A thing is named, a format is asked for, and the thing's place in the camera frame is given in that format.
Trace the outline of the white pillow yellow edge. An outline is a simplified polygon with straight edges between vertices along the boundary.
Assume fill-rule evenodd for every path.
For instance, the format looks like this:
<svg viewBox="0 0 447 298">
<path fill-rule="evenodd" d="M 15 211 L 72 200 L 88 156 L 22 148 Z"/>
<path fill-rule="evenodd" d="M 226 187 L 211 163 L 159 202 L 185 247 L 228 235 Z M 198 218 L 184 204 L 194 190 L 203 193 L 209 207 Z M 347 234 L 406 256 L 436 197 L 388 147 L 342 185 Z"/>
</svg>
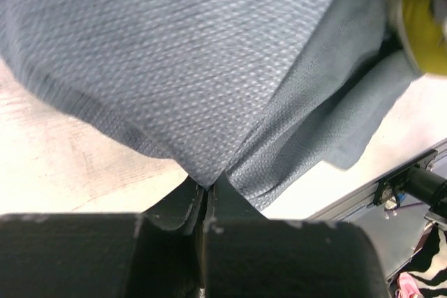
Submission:
<svg viewBox="0 0 447 298">
<path fill-rule="evenodd" d="M 386 0 L 388 20 L 421 73 L 446 75 L 446 0 Z"/>
</svg>

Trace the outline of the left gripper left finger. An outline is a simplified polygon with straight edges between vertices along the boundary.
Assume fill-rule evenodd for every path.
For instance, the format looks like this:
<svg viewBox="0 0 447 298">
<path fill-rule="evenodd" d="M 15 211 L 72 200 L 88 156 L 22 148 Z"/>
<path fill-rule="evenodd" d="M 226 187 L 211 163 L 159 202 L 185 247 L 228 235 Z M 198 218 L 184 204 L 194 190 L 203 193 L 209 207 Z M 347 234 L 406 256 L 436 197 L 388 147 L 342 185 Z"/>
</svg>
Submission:
<svg viewBox="0 0 447 298">
<path fill-rule="evenodd" d="M 203 198 L 187 179 L 141 213 L 4 214 L 1 296 L 197 297 Z"/>
</svg>

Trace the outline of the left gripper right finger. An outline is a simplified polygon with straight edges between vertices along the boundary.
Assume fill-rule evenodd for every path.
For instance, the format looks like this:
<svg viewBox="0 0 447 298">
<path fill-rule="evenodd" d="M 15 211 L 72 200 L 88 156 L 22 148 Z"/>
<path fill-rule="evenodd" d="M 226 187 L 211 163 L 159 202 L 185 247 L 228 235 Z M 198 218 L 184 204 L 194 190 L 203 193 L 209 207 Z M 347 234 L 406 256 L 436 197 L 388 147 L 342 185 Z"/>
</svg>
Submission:
<svg viewBox="0 0 447 298">
<path fill-rule="evenodd" d="M 389 297 L 366 233 L 340 221 L 271 220 L 221 175 L 203 221 L 206 297 Z"/>
</svg>

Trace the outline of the blue-grey pillowcase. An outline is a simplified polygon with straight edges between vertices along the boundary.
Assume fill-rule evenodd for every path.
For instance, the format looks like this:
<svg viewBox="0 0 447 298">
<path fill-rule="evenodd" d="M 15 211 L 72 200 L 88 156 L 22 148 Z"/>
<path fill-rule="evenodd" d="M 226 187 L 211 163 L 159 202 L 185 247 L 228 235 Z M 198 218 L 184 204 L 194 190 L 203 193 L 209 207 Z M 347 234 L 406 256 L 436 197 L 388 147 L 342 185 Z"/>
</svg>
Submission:
<svg viewBox="0 0 447 298">
<path fill-rule="evenodd" d="M 1 0 L 1 58 L 52 107 L 257 209 L 362 155 L 418 77 L 384 0 Z"/>
</svg>

